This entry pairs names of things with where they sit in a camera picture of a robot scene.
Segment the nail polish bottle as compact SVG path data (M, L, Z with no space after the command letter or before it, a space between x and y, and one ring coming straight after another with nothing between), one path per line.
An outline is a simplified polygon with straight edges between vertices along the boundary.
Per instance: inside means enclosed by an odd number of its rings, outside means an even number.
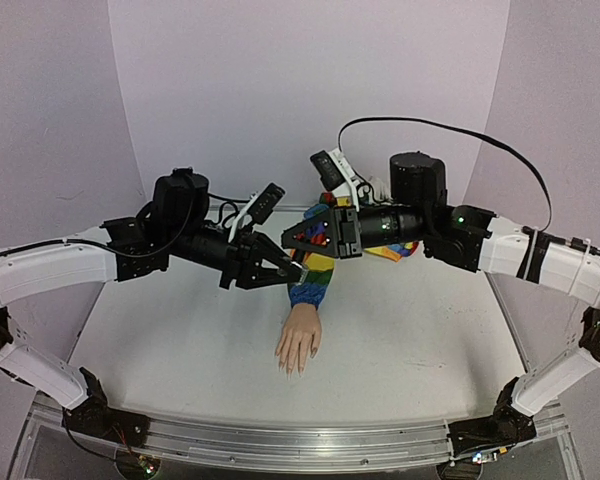
M289 284L303 284L308 276L309 268L304 263L297 261L292 261L291 266L293 267L293 272L290 274Z

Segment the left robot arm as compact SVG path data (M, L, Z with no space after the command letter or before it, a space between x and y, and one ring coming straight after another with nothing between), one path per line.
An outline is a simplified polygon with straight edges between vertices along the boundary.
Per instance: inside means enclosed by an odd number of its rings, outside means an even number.
M91 435L108 435L115 416L97 377L31 346L9 304L68 286L166 271L173 257L219 271L223 289L300 283L306 267L254 229L266 222L283 194L269 184L224 227L206 218L208 179L178 168L156 181L152 200L136 216L104 222L105 240L77 235L0 250L0 370L76 410L75 418Z

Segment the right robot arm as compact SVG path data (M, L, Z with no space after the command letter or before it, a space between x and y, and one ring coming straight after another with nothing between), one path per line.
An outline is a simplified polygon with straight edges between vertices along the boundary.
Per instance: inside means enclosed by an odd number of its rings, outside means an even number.
M513 380L499 404L526 417L600 368L600 248L522 226L496 213L447 203L442 160L421 152L389 160L386 205L331 207L282 234L284 247L348 259L373 247L417 241L428 258L470 272L516 277L587 304L578 342Z

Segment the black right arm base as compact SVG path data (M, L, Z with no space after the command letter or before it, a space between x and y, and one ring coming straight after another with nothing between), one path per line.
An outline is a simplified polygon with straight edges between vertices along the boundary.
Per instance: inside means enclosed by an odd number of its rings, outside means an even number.
M501 447L513 447L536 437L533 418L519 412L512 405L512 394L518 380L518 377L514 377L504 386L490 415L449 424L447 438L451 441L454 458Z

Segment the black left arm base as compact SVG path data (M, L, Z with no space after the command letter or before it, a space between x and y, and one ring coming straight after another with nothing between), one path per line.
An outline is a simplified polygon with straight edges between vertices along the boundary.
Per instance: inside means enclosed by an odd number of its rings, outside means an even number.
M71 433L142 447L148 437L149 417L111 407L96 376L84 367L79 372L86 381L87 398L63 413L63 426Z

